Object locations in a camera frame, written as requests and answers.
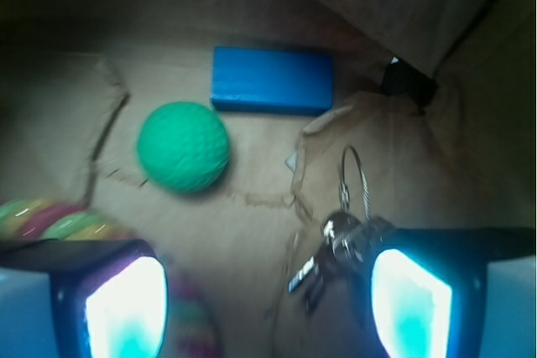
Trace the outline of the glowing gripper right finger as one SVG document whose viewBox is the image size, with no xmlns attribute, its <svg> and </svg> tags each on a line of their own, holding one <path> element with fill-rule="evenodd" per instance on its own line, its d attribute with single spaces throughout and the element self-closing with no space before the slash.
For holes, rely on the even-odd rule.
<svg viewBox="0 0 537 358">
<path fill-rule="evenodd" d="M 536 355 L 533 229 L 392 231 L 375 246 L 370 284 L 389 357 Z"/>
</svg>

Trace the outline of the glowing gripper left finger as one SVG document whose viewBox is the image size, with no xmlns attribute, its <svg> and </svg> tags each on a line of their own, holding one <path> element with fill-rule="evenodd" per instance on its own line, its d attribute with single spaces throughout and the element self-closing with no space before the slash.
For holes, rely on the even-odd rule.
<svg viewBox="0 0 537 358">
<path fill-rule="evenodd" d="M 3 357 L 156 357 L 167 311 L 145 241 L 1 242 Z"/>
</svg>

